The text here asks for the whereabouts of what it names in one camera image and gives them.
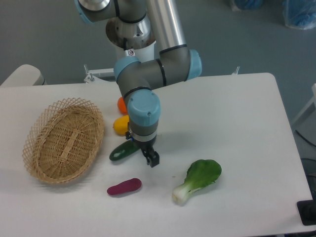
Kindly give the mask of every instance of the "metal bracket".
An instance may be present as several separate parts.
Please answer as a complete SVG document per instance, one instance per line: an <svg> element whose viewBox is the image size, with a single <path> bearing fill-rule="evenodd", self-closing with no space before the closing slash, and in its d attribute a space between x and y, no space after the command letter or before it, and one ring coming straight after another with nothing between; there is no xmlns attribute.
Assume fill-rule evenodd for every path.
<svg viewBox="0 0 316 237"><path fill-rule="evenodd" d="M147 165L150 165L151 168L159 164L159 154L154 151L153 147L142 149L142 153L147 160Z"/></svg>
<svg viewBox="0 0 316 237"><path fill-rule="evenodd" d="M100 79L100 78L110 78L114 77L114 69L98 69L98 70L89 70L87 65L84 64L85 70L85 79L83 80L85 83L92 83L92 82L108 82L109 80Z"/></svg>

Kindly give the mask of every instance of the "black cable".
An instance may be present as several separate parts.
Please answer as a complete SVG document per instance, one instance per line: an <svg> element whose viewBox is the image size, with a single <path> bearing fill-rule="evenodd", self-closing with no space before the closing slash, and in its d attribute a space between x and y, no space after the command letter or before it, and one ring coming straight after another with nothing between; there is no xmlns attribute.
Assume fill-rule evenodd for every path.
<svg viewBox="0 0 316 237"><path fill-rule="evenodd" d="M303 160L311 160L311 161L315 161L316 162L316 159L311 159L311 158L301 158Z"/></svg>
<svg viewBox="0 0 316 237"><path fill-rule="evenodd" d="M308 144L310 144L313 147L316 147L315 144L311 143L309 140L307 140L301 133L299 133L297 130L295 130L295 132L304 140L306 141Z"/></svg>

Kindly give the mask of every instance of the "white chair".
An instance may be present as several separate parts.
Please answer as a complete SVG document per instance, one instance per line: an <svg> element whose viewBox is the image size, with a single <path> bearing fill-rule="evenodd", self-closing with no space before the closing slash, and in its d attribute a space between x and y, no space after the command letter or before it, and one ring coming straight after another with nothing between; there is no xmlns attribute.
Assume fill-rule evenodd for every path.
<svg viewBox="0 0 316 237"><path fill-rule="evenodd" d="M16 69L0 87L46 85L39 69L25 64Z"/></svg>

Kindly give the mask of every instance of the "metal tube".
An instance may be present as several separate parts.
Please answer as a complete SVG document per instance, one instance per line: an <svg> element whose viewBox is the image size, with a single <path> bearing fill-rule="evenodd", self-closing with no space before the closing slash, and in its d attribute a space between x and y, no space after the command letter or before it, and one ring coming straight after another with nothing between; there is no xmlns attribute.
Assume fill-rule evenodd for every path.
<svg viewBox="0 0 316 237"><path fill-rule="evenodd" d="M146 0L160 51L186 44L174 0Z"/></svg>

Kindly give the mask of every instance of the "gray floor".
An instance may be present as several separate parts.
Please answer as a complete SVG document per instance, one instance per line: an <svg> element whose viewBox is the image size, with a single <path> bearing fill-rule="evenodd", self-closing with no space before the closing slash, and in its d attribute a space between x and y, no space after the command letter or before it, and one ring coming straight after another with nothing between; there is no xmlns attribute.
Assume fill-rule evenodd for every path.
<svg viewBox="0 0 316 237"><path fill-rule="evenodd" d="M202 58L202 76L268 72L276 77L288 118L312 97L316 28L284 26L282 0L255 11L232 12L228 0L177 0L187 44ZM48 84L81 83L83 64L112 68L115 52L106 22L84 24L73 0L0 0L0 84L20 65L40 69ZM316 143L316 115L298 127ZM316 158L295 136L301 157Z"/></svg>

